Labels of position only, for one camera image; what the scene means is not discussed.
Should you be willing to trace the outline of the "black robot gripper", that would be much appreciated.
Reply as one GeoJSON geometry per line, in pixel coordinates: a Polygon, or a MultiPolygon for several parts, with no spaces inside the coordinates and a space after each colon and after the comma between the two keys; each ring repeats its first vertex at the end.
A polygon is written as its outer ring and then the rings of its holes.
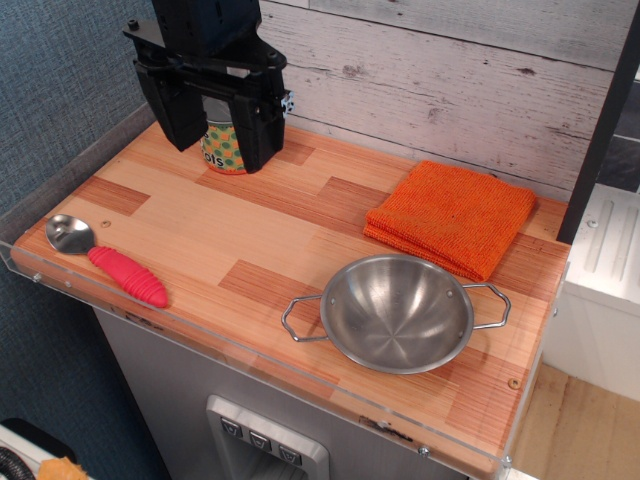
{"type": "Polygon", "coordinates": [[[253,174],[284,145],[285,117],[294,109],[284,87],[286,57],[250,32],[215,55],[180,53],[164,44],[153,21],[130,20],[135,71],[167,140],[179,151],[207,130],[201,96],[229,104],[244,169],[253,174]]]}

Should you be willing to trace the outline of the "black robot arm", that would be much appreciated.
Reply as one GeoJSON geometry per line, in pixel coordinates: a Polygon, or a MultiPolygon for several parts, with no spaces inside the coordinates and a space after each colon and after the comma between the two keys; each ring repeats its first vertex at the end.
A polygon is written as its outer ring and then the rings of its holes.
{"type": "Polygon", "coordinates": [[[156,1],[155,19],[130,19],[123,29],[152,112],[171,144],[184,151],[206,133],[204,101],[225,103],[247,173],[284,143],[292,93],[286,57],[258,35],[256,1],[156,1]]]}

